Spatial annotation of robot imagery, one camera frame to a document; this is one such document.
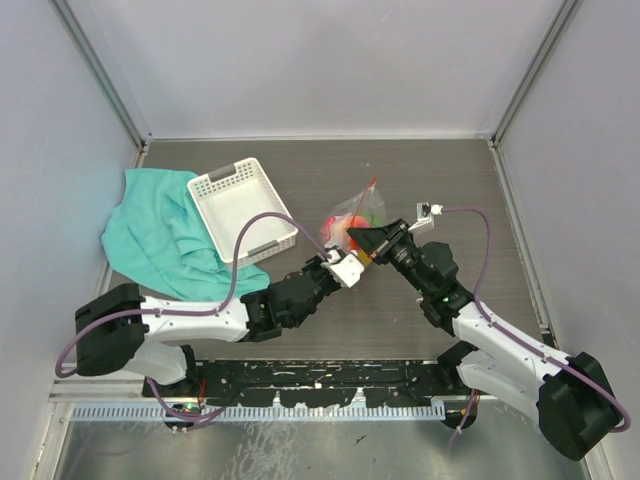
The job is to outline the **clear zip bag orange seal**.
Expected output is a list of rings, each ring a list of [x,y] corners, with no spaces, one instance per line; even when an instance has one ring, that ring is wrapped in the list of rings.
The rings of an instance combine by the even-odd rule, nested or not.
[[[375,176],[361,192],[334,207],[328,214],[325,221],[330,216],[349,214],[353,216],[351,227],[368,227],[366,221],[362,218],[362,214],[367,211],[372,211],[376,212],[378,215],[384,214],[386,216],[387,223],[388,215],[386,212],[385,202],[377,184],[378,177]],[[338,244],[324,243],[321,234],[320,239],[326,248],[339,247],[343,251],[355,251],[358,249],[354,241],[347,234],[347,230],[344,240]]]

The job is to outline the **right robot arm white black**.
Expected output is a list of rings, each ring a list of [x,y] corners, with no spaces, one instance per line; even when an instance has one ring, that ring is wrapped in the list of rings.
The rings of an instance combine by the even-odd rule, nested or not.
[[[374,263],[393,266],[419,292],[433,326],[458,338],[439,358],[444,390],[469,387],[496,397],[535,421],[547,442],[574,461],[629,426],[600,363],[539,342],[492,312],[458,281],[447,244],[416,245],[403,220],[351,227],[348,234]]]

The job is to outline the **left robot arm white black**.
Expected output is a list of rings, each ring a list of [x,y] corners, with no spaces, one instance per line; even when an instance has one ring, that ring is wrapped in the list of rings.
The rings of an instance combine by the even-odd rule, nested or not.
[[[298,328],[343,286],[339,250],[315,256],[267,288],[230,300],[182,302],[143,296],[126,283],[79,308],[76,372],[97,377],[120,370],[166,385],[178,396],[194,393],[200,372],[192,340],[264,342]]]

